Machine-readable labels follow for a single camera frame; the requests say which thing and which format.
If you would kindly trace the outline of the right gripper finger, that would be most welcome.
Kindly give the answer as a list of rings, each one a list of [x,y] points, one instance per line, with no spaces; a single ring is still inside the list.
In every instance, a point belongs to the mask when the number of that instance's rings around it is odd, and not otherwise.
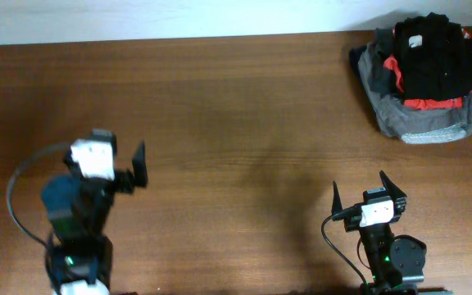
[[[338,216],[343,211],[343,206],[340,198],[340,194],[338,191],[338,185],[334,181],[333,182],[333,201],[331,207],[331,214],[332,216]]]
[[[383,170],[379,172],[383,186],[391,197],[406,197],[406,194],[390,180]]]

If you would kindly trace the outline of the black polo shirt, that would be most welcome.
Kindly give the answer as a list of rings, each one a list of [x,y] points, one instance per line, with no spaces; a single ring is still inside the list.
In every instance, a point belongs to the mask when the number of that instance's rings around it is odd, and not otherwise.
[[[396,23],[393,55],[406,100],[439,102],[472,91],[472,37],[445,15],[431,12]]]

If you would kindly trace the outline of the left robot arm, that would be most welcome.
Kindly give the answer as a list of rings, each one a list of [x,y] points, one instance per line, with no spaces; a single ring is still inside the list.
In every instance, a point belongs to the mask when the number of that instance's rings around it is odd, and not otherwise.
[[[108,294],[113,245],[104,235],[107,217],[118,193],[146,188],[145,144],[135,150],[132,166],[114,166],[116,135],[95,129],[66,147],[68,172],[53,178],[41,199],[52,226],[44,256],[55,294]]]

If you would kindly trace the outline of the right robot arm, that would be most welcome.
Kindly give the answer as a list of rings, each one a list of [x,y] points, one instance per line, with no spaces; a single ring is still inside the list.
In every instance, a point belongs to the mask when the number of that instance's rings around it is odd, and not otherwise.
[[[361,278],[361,294],[449,294],[443,288],[420,289],[424,282],[427,246],[410,235],[396,235],[390,225],[399,221],[406,209],[407,195],[381,171],[382,186],[363,192],[363,201],[344,208],[338,186],[333,184],[331,214],[321,225],[322,236]],[[342,221],[347,232],[358,232],[356,244],[363,249],[367,262],[364,264],[373,280],[366,277],[336,246],[325,232],[330,221]]]

